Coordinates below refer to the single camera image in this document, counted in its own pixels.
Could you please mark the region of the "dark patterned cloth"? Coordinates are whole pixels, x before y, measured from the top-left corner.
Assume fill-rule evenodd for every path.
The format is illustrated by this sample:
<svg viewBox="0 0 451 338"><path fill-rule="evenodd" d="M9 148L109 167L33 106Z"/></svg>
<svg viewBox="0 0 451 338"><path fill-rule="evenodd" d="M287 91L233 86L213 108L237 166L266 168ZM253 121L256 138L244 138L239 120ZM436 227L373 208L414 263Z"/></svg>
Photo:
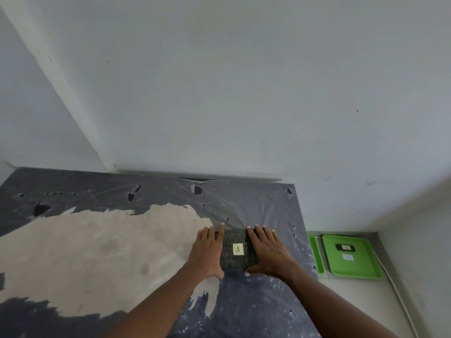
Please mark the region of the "dark patterned cloth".
<svg viewBox="0 0 451 338"><path fill-rule="evenodd" d="M245 255L234 256L232 253L233 243L243 243ZM256 250L246 229L225 230L223 237L220 266L223 271L245 271L248 267L259 263Z"/></svg>

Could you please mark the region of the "torn dark plastic table cover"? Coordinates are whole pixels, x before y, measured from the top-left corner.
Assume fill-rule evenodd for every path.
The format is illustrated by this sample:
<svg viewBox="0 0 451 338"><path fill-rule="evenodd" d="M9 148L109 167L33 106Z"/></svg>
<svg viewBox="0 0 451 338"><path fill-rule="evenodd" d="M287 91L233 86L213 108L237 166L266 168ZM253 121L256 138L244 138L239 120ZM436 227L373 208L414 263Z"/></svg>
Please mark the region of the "torn dark plastic table cover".
<svg viewBox="0 0 451 338"><path fill-rule="evenodd" d="M152 205L190 205L214 224L239 228L274 227L291 255L314 278L318 274L293 184L237 180L107 174L19 168L0 186L0 238L33 219L51 219L75 207L82 210L133 210L137 219ZM188 301L170 338L321 338L290 289L278 279L226 273L217 306L207 314L213 291ZM98 338L128 310L63 314L50 296L7 295L0 300L0 338Z"/></svg>

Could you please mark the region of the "person's right hand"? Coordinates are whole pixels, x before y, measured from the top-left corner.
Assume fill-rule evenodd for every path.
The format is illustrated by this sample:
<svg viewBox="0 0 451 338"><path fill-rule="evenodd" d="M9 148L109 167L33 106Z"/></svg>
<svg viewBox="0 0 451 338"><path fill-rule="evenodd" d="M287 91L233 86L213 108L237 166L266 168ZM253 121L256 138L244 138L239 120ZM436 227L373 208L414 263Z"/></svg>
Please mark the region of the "person's right hand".
<svg viewBox="0 0 451 338"><path fill-rule="evenodd" d="M276 277L281 280L290 278L292 268L296 266L296 262L285 248L285 245L280 240L280 245L273 245L270 241L270 231L267 226L262 226L267 240L260 241L254 232L254 228L248 226L246 228L248 235L256 250L259 258L259 263L264 266L264 275L269 277Z"/></svg>

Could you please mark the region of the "person's right forearm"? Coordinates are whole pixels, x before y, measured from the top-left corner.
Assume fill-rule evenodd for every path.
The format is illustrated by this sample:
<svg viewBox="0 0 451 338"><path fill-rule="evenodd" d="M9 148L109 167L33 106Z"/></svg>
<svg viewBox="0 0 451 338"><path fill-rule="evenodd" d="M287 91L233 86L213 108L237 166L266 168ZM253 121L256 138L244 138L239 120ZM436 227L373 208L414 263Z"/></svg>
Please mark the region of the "person's right forearm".
<svg viewBox="0 0 451 338"><path fill-rule="evenodd" d="M322 338L398 338L296 262L287 262L279 278L296 295Z"/></svg>

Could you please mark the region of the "large green plastic tray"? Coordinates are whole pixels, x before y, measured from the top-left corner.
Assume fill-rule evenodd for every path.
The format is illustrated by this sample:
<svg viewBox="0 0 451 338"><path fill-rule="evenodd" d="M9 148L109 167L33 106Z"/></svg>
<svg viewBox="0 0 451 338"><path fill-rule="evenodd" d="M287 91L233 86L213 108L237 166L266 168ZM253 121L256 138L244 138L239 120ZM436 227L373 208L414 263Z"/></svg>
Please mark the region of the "large green plastic tray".
<svg viewBox="0 0 451 338"><path fill-rule="evenodd" d="M365 238L324 234L321 237L330 271L339 277L382 280L383 272L374 250ZM338 251L335 244L353 245L355 252ZM351 254L354 261L345 261L342 254Z"/></svg>

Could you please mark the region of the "person's left hand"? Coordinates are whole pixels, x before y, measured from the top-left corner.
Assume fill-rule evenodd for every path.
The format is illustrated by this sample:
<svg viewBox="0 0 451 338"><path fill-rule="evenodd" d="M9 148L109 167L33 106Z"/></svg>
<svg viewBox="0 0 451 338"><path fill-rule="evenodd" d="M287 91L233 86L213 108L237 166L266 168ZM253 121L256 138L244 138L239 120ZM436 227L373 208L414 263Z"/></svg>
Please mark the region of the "person's left hand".
<svg viewBox="0 0 451 338"><path fill-rule="evenodd" d="M222 223L219 231L216 232L214 244L208 244L208 229L209 227L204 227L198 231L186 263L189 272L192 273L198 283L207 278L215 277L214 265L217 263L220 265L225 224Z"/></svg>

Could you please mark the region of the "person's left forearm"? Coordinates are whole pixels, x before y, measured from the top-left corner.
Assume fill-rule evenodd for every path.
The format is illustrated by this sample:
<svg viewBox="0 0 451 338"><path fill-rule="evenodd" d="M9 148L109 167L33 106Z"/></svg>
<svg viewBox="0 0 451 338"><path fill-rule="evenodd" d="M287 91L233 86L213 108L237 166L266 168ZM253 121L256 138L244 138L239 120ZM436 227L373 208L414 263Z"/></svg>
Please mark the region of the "person's left forearm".
<svg viewBox="0 0 451 338"><path fill-rule="evenodd" d="M185 302L208 274L205 263L187 262L104 338L166 338Z"/></svg>

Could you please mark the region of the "narrow green plastic tray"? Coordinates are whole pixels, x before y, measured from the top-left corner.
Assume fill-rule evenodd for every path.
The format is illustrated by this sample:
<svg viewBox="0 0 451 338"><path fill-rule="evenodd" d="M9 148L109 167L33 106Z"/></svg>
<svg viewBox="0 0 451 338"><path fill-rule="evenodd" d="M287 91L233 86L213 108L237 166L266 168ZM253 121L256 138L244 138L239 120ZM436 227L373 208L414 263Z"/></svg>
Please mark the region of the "narrow green plastic tray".
<svg viewBox="0 0 451 338"><path fill-rule="evenodd" d="M323 275L325 272L325 267L324 267L322 255L320 253L317 238L313 234L310 234L310 233L307 234L307 237L308 237L308 241L309 241L309 244L311 247L315 269L316 269L318 275Z"/></svg>

